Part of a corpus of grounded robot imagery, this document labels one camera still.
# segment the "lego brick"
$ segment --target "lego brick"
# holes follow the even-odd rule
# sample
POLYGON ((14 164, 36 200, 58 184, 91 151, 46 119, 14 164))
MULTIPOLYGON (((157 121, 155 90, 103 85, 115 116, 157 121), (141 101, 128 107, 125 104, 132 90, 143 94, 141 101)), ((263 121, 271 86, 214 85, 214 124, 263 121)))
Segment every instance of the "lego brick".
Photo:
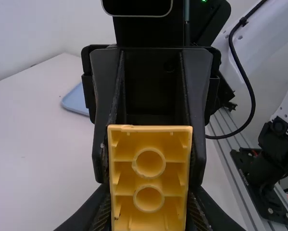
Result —
POLYGON ((184 231, 191 126, 109 125, 113 231, 184 231))

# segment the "white table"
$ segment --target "white table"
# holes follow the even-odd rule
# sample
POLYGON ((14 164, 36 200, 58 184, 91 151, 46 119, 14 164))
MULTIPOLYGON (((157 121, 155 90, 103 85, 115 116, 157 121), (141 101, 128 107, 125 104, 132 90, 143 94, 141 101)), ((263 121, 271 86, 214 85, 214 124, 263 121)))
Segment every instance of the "white table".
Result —
MULTIPOLYGON (((94 125, 60 105, 82 72, 80 58, 61 54, 0 81, 0 231, 51 231, 98 187, 94 125)), ((207 159, 203 187, 245 228, 212 141, 207 159)))

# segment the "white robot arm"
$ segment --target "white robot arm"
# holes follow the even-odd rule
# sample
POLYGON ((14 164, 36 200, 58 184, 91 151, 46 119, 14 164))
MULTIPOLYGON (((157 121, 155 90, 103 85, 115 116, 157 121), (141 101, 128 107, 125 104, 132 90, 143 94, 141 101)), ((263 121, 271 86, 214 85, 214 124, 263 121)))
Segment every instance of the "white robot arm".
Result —
MULTIPOLYGON (((219 34, 213 43, 222 53, 220 71, 233 91, 245 85, 228 45, 229 33, 236 24, 219 34)), ((234 47, 248 76, 287 43, 288 0, 268 0, 233 36, 234 47)), ((288 123, 288 93, 271 120, 277 116, 288 123)))

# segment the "black cable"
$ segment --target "black cable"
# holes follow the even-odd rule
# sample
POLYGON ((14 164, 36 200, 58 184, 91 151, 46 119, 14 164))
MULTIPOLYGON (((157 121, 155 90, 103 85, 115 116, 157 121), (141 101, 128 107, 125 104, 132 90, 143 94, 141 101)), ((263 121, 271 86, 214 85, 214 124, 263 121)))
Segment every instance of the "black cable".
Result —
POLYGON ((220 140, 220 139, 226 139, 228 137, 232 137, 234 135, 237 135, 238 133, 243 131, 250 124, 252 119, 254 118, 255 110, 256 110, 256 100, 255 100, 254 90, 250 84, 249 78, 247 77, 247 75, 243 69, 243 66, 242 66, 242 64, 238 58, 238 55, 236 53, 236 49, 235 49, 234 44, 233 44, 233 36, 234 36, 235 32, 240 28, 240 26, 245 26, 248 23, 247 19, 249 17, 251 17, 266 1, 268 1, 268 0, 260 1, 253 9, 251 9, 251 11, 246 16, 242 17, 239 20, 239 22, 237 23, 237 25, 235 25, 235 27, 230 31, 230 34, 228 37, 229 48, 231 50, 232 56, 233 56, 233 58, 236 62, 236 65, 237 65, 237 67, 238 67, 238 69, 242 75, 242 78, 245 82, 245 85, 248 88, 249 93, 250 93, 250 102, 251 102, 250 115, 249 115, 248 119, 245 121, 245 123, 240 128, 238 128, 237 130, 235 130, 229 134, 222 135, 222 136, 208 136, 208 135, 206 135, 207 139, 220 140))

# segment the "light blue object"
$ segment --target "light blue object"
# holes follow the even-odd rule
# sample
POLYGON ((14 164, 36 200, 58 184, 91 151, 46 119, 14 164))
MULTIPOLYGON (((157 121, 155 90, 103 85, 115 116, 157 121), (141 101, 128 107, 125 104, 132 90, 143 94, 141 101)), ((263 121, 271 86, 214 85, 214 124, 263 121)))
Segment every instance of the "light blue object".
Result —
POLYGON ((85 116, 89 116, 89 111, 85 106, 85 98, 82 82, 72 89, 62 99, 62 106, 72 112, 76 112, 85 116))

